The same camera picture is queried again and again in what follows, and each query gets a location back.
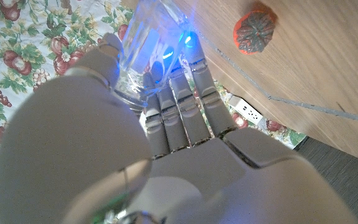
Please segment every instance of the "wooden table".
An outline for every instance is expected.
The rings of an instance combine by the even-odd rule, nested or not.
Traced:
[[[265,117],[358,157],[358,1],[174,1],[226,88]],[[262,53],[244,55],[233,28],[255,6],[277,16],[276,28]]]

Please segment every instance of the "glass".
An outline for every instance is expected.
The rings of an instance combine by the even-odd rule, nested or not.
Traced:
[[[140,0],[122,41],[115,94],[126,103],[146,107],[147,97],[167,85],[188,29],[187,17],[171,0]]]

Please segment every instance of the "tablecloth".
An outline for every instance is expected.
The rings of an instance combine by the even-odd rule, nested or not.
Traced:
[[[62,76],[106,32],[122,39],[132,14],[118,0],[0,0],[0,142],[9,119],[27,97]],[[194,88],[188,67],[185,70]],[[231,94],[216,85],[227,104]],[[227,107],[240,128],[257,128],[288,147],[305,137],[266,119],[252,124]]]

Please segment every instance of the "white power strip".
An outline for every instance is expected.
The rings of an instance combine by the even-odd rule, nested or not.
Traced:
[[[245,117],[245,119],[254,124],[258,124],[259,121],[263,118],[263,116],[257,110],[255,110],[250,104],[238,96],[232,96],[229,100],[229,105],[232,106],[243,117]]]

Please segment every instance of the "robotic hand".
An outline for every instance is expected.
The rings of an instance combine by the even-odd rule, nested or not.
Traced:
[[[122,47],[104,40],[11,119],[0,150],[1,223],[103,223],[108,210],[129,214],[119,223],[357,223],[296,152],[236,130],[195,34],[186,56],[216,138],[178,64],[172,89],[148,100],[147,139],[111,94]]]

